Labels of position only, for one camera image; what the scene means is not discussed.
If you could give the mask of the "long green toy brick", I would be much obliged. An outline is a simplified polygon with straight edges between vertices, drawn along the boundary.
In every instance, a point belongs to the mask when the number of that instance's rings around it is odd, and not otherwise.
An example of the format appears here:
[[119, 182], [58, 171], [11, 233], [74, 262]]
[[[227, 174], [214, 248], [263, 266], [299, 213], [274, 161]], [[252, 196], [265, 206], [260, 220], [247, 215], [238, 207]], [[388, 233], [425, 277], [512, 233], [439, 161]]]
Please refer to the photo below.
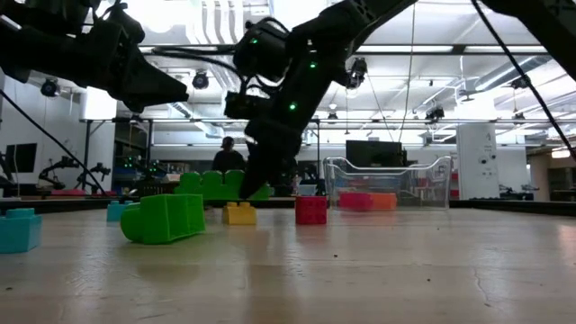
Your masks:
[[185, 173], [174, 189], [175, 194], [201, 194], [205, 201], [239, 201], [239, 189], [245, 173], [242, 170]]

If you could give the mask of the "clear plastic bin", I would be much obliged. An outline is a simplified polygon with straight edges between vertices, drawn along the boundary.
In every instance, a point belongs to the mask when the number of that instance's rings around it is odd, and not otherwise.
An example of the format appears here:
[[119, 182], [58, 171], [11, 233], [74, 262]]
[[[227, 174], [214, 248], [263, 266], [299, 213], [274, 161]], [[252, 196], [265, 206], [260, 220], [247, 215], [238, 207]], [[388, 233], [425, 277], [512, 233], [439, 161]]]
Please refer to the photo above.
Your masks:
[[398, 200], [394, 211], [445, 210], [449, 207], [452, 166], [449, 156], [431, 164], [403, 167], [358, 167], [343, 157], [323, 161], [329, 205], [336, 211], [346, 211], [338, 207], [343, 192], [394, 193]]

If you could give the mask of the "red stepped toy brick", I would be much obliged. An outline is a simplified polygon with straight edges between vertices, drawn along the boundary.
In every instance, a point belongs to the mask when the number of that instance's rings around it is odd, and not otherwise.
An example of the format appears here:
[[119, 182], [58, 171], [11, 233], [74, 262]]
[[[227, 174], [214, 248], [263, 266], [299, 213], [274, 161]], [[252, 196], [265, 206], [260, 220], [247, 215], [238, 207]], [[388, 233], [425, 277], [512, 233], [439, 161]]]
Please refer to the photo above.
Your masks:
[[373, 207], [372, 196], [369, 193], [343, 192], [338, 197], [338, 207], [353, 212], [367, 212]]

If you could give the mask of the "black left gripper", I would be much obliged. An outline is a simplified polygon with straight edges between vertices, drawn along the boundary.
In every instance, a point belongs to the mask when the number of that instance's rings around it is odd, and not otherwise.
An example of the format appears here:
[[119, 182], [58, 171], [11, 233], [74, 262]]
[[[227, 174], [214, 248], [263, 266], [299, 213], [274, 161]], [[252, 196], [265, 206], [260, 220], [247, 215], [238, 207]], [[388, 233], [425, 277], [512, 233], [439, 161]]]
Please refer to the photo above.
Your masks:
[[127, 9], [127, 3], [113, 3], [103, 15], [93, 16], [86, 86], [108, 91], [134, 113], [186, 101], [187, 87], [142, 56], [138, 43], [144, 31]]

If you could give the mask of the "small red toy brick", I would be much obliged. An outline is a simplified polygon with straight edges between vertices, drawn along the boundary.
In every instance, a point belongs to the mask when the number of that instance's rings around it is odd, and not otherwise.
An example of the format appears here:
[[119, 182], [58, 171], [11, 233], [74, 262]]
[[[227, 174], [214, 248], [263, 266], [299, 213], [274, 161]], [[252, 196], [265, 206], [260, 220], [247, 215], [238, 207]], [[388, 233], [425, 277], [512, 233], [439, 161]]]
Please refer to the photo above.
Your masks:
[[295, 201], [295, 221], [298, 225], [320, 225], [327, 223], [325, 196], [297, 196]]

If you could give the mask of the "orange toy brick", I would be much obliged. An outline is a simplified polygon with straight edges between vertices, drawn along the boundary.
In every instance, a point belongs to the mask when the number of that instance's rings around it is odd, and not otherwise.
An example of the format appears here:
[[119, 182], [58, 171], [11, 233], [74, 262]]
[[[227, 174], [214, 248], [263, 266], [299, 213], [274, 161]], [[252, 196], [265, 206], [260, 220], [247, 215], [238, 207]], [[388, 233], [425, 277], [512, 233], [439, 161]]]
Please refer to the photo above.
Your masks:
[[397, 209], [395, 193], [371, 193], [372, 209], [374, 211], [393, 211]]

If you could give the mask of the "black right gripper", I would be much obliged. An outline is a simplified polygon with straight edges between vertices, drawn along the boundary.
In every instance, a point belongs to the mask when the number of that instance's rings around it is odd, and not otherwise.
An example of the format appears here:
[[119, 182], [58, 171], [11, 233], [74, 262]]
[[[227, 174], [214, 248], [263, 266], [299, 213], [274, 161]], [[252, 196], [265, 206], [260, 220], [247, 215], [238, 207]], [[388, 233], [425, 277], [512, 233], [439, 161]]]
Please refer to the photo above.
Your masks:
[[292, 76], [283, 82], [272, 108], [250, 121], [245, 175], [238, 197], [247, 200], [270, 180], [287, 173], [294, 165], [302, 133], [316, 112], [331, 80], [327, 76]]

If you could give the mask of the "yellow toy brick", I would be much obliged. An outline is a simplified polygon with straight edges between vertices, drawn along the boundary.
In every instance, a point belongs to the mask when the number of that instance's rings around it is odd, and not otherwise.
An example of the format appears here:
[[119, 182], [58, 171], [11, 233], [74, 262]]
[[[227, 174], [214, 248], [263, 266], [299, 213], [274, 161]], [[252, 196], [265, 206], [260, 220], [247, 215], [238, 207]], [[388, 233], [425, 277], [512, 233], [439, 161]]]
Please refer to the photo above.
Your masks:
[[249, 202], [228, 202], [223, 208], [222, 219], [226, 225], [256, 225], [257, 209]]

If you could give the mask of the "black monitor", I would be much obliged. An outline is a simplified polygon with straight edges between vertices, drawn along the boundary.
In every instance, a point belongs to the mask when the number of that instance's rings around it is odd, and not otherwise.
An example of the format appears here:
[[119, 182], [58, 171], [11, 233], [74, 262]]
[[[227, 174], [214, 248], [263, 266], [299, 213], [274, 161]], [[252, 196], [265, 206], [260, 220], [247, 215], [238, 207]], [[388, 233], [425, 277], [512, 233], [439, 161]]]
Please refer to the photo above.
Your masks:
[[404, 166], [404, 152], [399, 142], [348, 140], [346, 159], [355, 167]]
[[32, 173], [35, 168], [37, 143], [12, 144], [6, 147], [5, 161], [12, 173]]

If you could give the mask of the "green stepped toy brick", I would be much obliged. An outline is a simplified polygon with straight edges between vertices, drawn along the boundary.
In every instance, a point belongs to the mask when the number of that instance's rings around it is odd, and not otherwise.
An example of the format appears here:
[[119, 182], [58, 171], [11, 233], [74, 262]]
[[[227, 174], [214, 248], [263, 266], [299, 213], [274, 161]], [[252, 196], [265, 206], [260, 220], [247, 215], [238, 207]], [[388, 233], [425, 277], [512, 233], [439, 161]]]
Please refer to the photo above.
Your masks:
[[121, 214], [125, 238], [145, 245], [171, 244], [206, 230], [203, 197], [159, 194], [129, 204]]

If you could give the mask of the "white pillar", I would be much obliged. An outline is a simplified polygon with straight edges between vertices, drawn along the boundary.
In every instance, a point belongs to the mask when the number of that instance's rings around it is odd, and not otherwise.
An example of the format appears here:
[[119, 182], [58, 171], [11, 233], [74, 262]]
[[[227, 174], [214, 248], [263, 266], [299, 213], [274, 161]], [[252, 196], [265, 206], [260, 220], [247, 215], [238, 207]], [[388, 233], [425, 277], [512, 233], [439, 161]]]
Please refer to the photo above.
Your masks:
[[459, 198], [499, 198], [495, 125], [466, 123], [457, 128]]

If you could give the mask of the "small cyan toy brick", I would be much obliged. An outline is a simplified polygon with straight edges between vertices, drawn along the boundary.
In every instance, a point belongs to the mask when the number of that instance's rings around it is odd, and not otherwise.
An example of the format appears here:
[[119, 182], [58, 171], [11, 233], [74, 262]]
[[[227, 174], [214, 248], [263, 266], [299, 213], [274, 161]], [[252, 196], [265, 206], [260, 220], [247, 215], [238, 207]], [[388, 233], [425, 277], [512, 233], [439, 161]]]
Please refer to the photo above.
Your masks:
[[42, 218], [33, 208], [11, 209], [0, 216], [0, 254], [25, 253], [41, 243]]
[[121, 219], [124, 209], [132, 204], [132, 201], [112, 201], [107, 206], [106, 220], [119, 221]]

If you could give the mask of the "person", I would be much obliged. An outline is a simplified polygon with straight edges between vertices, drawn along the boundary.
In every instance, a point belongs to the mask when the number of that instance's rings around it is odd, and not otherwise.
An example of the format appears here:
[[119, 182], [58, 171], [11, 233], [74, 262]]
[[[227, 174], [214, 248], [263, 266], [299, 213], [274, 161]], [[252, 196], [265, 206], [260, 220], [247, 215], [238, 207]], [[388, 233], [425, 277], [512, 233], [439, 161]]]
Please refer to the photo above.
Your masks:
[[234, 149], [234, 139], [224, 137], [218, 151], [212, 161], [211, 169], [226, 174], [230, 170], [244, 170], [246, 161], [243, 156]]

